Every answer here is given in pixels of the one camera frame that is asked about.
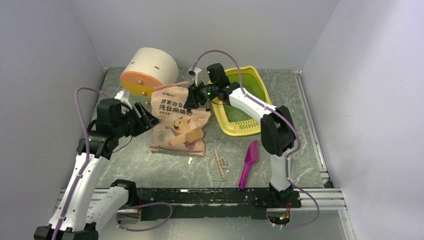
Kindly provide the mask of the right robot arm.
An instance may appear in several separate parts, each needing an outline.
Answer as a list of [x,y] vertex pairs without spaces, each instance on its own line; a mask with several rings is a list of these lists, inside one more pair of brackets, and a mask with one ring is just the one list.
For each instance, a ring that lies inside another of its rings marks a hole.
[[240,69],[237,70],[239,80],[231,82],[222,64],[212,64],[206,68],[209,84],[201,81],[201,71],[198,67],[189,69],[188,74],[192,76],[193,83],[188,87],[188,96],[183,107],[188,110],[198,109],[208,100],[217,98],[259,123],[261,143],[271,160],[269,199],[275,207],[282,207],[294,191],[290,180],[290,161],[297,134],[288,109],[285,106],[268,104],[247,91]]

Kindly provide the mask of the white orange cylindrical bin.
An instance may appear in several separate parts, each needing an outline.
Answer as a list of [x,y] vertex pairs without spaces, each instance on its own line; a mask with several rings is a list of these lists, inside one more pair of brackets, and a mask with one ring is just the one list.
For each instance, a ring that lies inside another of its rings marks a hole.
[[138,49],[120,75],[124,89],[131,94],[151,97],[156,87],[177,82],[179,68],[174,58],[163,50]]

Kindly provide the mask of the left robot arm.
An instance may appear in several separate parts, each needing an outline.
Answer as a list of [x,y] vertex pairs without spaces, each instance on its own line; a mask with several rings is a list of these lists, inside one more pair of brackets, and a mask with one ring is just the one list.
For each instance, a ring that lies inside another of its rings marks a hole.
[[73,177],[59,207],[48,225],[36,228],[35,240],[97,240],[109,219],[121,207],[132,208],[139,202],[136,184],[117,179],[106,196],[90,208],[100,174],[123,137],[137,137],[161,121],[139,102],[134,106],[116,98],[106,98],[97,105],[92,120],[77,148]]

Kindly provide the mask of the pink cat litter bag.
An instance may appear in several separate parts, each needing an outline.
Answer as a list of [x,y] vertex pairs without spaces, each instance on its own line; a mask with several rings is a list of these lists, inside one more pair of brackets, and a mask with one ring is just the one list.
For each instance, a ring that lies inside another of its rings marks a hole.
[[203,127],[207,124],[209,108],[185,109],[188,97],[186,83],[156,86],[151,94],[151,113],[160,120],[152,130],[149,149],[177,151],[198,156],[206,154]]

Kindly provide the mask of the yellow green litter box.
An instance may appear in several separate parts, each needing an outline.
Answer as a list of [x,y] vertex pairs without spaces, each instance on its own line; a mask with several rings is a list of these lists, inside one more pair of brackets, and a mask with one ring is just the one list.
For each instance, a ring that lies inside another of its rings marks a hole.
[[[251,65],[240,68],[242,86],[249,95],[262,103],[271,105],[266,86],[257,69]],[[245,97],[240,89],[236,91],[231,105],[215,98],[211,101],[214,114],[221,130],[232,137],[255,135],[261,132],[259,113],[268,114],[263,107]]]

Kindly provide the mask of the torn bag top strip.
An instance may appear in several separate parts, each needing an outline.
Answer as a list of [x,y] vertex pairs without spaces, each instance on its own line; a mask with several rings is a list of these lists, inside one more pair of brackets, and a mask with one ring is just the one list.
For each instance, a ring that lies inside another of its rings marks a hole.
[[223,157],[219,157],[218,152],[217,152],[216,149],[213,149],[212,150],[212,154],[213,154],[214,161],[215,161],[215,164],[216,164],[218,173],[219,173],[220,180],[222,182],[224,182],[226,180],[226,176],[225,176],[225,173],[224,173],[224,168],[226,168],[228,166],[227,165],[227,162],[226,162],[226,160]]

